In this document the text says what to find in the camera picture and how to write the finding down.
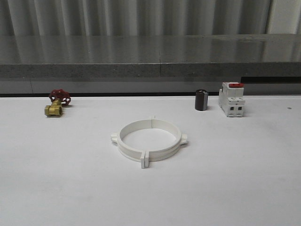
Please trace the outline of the white half pipe clamp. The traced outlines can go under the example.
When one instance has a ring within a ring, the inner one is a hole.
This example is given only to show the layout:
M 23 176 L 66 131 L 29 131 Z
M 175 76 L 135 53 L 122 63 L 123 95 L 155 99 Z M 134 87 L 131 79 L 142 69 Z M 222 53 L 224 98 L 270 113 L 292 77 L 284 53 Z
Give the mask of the white half pipe clamp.
M 181 148 L 181 145 L 188 143 L 188 135 L 183 134 L 176 125 L 168 121 L 152 118 L 151 128 L 162 129 L 169 132 L 175 137 L 175 141 L 166 148 L 149 151 L 149 161 L 160 161 L 167 159 L 176 154 Z
M 149 151 L 135 149 L 122 140 L 128 134 L 141 130 L 141 129 L 151 129 L 152 128 L 152 119 L 145 119 L 134 121 L 125 127 L 123 127 L 118 132 L 113 132 L 111 134 L 111 141 L 117 144 L 118 150 L 127 158 L 138 161 L 141 163 L 141 168 L 149 167 L 150 154 Z

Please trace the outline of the dark cylindrical capacitor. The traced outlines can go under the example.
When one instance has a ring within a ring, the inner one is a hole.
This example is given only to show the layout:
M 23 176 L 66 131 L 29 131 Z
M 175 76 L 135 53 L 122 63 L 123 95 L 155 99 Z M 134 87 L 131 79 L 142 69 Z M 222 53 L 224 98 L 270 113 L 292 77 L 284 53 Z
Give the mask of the dark cylindrical capacitor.
M 208 92 L 204 89 L 196 90 L 195 109 L 198 111 L 206 111 L 208 103 Z

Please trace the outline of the grey stone counter ledge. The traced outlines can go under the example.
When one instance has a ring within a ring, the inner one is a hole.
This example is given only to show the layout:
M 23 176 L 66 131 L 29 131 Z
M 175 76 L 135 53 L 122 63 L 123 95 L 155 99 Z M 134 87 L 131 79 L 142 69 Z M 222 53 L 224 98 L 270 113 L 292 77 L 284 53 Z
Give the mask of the grey stone counter ledge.
M 193 93 L 245 84 L 247 95 L 301 92 L 295 34 L 1 36 L 0 92 Z

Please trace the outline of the brass valve red handwheel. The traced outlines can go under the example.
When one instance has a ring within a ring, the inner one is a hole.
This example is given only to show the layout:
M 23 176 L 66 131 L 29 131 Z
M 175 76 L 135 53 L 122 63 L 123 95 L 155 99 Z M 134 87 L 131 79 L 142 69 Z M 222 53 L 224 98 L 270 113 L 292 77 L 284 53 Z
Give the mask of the brass valve red handwheel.
M 61 116 L 63 114 L 63 106 L 68 106 L 71 102 L 70 94 L 63 89 L 54 89 L 49 94 L 51 105 L 45 106 L 44 112 L 47 117 Z

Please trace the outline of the grey pleated curtain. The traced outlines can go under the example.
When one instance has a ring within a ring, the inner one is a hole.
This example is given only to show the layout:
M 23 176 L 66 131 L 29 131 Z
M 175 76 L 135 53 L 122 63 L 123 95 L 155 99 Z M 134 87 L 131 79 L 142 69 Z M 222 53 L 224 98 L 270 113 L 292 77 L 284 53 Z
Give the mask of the grey pleated curtain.
M 1 35 L 299 34 L 298 0 L 3 0 Z

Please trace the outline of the white circuit breaker red switch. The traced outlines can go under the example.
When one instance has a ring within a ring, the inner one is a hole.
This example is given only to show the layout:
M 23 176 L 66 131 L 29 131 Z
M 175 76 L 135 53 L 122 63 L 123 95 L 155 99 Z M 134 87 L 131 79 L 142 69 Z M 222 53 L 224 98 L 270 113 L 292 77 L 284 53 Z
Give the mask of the white circuit breaker red switch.
M 219 89 L 219 106 L 227 117 L 242 117 L 245 109 L 244 84 L 223 82 Z

